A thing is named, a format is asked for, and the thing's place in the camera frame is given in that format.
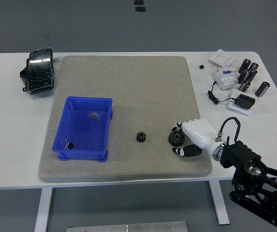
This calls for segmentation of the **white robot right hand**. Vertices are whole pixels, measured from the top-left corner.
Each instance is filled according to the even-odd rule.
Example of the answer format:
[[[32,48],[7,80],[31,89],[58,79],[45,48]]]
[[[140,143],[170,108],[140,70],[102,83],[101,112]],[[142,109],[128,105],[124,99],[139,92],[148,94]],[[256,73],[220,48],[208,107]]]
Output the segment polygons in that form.
[[[219,161],[226,142],[203,118],[175,123],[168,141],[172,150],[182,157],[194,157],[206,150],[211,158]]]

